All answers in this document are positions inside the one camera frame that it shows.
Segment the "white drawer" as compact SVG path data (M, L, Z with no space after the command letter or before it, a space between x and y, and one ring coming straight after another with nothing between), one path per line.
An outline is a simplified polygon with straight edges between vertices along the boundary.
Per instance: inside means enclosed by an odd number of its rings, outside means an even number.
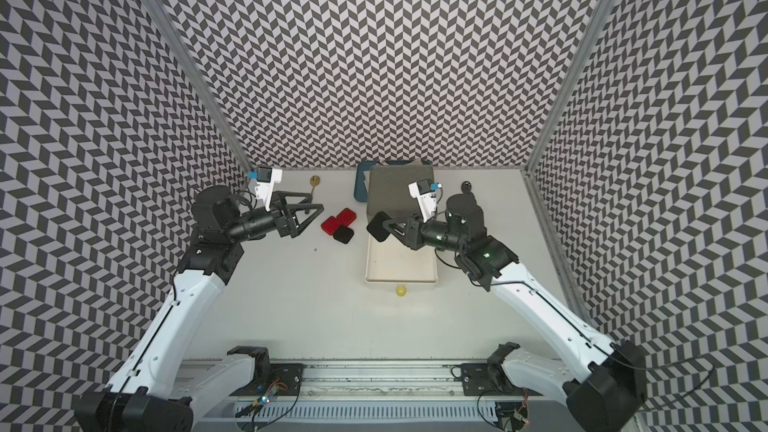
M378 241L370 234L364 280L369 288L403 298L437 286L437 259L426 247L414 251L392 235Z

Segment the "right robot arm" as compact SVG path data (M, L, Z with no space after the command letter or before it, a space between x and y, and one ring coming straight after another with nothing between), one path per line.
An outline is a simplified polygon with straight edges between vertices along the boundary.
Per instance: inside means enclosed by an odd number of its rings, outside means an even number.
M619 431L627 425L647 399L643 349L615 341L554 297L488 233L473 193L451 196L443 212L432 194L419 196L418 202L417 215L377 213L371 234L378 240L394 237L411 250L429 246L453 252L472 282L515 310L557 354L546 359L508 343L490 357L490 366L512 386L564 405L585 431Z

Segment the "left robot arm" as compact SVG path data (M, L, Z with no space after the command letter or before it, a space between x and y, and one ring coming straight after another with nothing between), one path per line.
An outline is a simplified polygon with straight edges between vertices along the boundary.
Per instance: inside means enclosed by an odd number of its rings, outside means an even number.
M189 391L174 387L192 339L244 254L243 242L270 232L296 238L324 210L309 193L269 191L267 197L269 204L243 212L239 195L227 186L196 196L192 239L161 309L108 384L73 402L82 430L189 431L226 396L259 378L258 351L249 348L203 373Z

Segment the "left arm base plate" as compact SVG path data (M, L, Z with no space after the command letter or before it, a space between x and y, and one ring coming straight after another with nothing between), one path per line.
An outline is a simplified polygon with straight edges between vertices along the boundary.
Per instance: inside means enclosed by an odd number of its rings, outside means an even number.
M263 396L269 386L277 384L280 391L279 397L295 397L299 393L305 365L303 363L277 363L273 364L266 378L257 378L231 393L232 397L257 397Z

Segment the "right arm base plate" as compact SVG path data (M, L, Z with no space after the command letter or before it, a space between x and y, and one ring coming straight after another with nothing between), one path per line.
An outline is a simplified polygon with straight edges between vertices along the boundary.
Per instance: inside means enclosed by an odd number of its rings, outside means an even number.
M484 396L533 396L539 393L514 386L500 368L484 362L461 363L450 368L455 381L467 397Z

